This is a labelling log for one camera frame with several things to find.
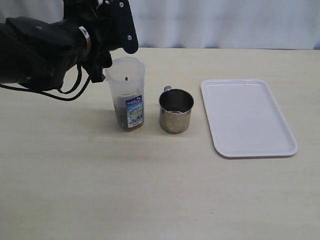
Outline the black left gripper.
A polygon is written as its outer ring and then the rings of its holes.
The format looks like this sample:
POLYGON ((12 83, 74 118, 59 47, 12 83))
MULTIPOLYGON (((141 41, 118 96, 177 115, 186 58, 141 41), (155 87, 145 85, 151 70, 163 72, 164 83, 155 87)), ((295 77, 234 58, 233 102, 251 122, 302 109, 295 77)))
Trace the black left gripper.
POLYGON ((89 34, 88 54, 80 62, 92 83, 105 80, 103 69, 113 64, 108 46, 127 54, 138 51, 139 42, 128 0, 64 0, 63 18, 77 20, 89 34))

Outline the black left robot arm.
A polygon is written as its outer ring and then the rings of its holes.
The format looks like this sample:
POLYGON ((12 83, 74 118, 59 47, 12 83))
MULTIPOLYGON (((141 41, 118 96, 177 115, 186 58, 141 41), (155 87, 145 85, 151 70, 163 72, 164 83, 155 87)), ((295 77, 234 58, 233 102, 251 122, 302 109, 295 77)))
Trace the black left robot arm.
POLYGON ((19 16, 0 25, 0 81, 37 92, 57 90, 66 72, 80 66, 100 83, 113 64, 112 51, 134 54, 138 48, 129 1, 66 0, 61 21, 19 16))

